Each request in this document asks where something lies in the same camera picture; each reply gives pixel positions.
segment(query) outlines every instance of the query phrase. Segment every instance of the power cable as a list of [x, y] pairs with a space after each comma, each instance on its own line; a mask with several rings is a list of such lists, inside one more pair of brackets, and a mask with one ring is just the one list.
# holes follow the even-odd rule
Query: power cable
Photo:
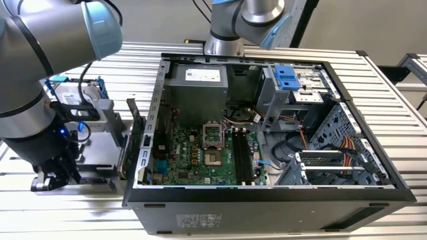
[[201, 7], [199, 7], [199, 5], [198, 5], [198, 3], [197, 3], [195, 0], [193, 0], [193, 3], [194, 3], [194, 5], [195, 5], [195, 7], [198, 8], [199, 12], [202, 13], [202, 15], [205, 16], [205, 18], [206, 18], [206, 20], [209, 21], [209, 23], [211, 23], [211, 20], [209, 19], [206, 13], [202, 11], [202, 9], [201, 9]]
[[209, 11], [213, 12], [213, 9], [210, 8], [210, 5], [207, 4], [206, 0], [202, 0], [202, 1], [203, 1], [205, 5], [206, 5]]

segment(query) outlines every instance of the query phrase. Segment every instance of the aluminum extrusion table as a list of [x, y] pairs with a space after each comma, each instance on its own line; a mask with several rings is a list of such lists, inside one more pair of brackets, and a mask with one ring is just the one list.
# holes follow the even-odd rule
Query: aluminum extrusion table
[[[147, 115], [162, 53], [203, 54], [201, 44], [127, 42], [119, 53], [95, 62], [87, 78], [102, 76], [115, 110], [131, 118], [126, 99], [135, 98]], [[257, 58], [329, 61], [354, 98], [370, 128], [413, 189], [418, 203], [383, 217], [351, 233], [310, 235], [199, 235], [174, 239], [287, 239], [427, 238], [427, 122], [363, 52], [278, 48], [266, 51], [246, 47], [246, 56]], [[83, 67], [67, 72], [78, 78]], [[16, 159], [6, 144], [0, 145], [0, 238], [99, 238], [149, 236], [134, 211], [122, 208], [123, 193], [92, 186], [68, 186], [70, 191], [48, 195], [30, 192], [35, 174], [30, 163]]]

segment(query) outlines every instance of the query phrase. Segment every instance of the sticker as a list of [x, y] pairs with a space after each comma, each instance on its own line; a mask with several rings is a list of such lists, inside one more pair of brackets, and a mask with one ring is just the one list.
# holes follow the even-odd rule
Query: sticker
[[255, 122], [255, 123], [259, 123], [261, 120], [262, 120], [262, 115], [259, 115], [259, 114], [257, 113], [257, 116], [254, 117], [254, 122]]
[[74, 93], [64, 93], [62, 95], [64, 101], [70, 105], [80, 105], [80, 97], [76, 96]]
[[221, 70], [218, 69], [187, 69], [187, 81], [221, 82]]
[[223, 214], [177, 214], [179, 228], [219, 228]]

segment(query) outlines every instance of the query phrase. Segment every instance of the blue connector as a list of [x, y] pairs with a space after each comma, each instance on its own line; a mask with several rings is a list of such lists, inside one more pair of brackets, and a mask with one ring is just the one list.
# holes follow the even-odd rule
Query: blue connector
[[265, 165], [271, 165], [273, 164], [270, 161], [265, 161], [265, 160], [261, 160], [261, 159], [257, 159], [257, 163], [258, 164], [265, 164]]

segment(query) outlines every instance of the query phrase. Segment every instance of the side panel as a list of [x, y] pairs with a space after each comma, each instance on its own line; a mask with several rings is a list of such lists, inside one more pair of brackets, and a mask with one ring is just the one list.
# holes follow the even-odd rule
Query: side panel
[[401, 204], [391, 202], [387, 206], [363, 201], [130, 203], [149, 234], [349, 232], [394, 212]]

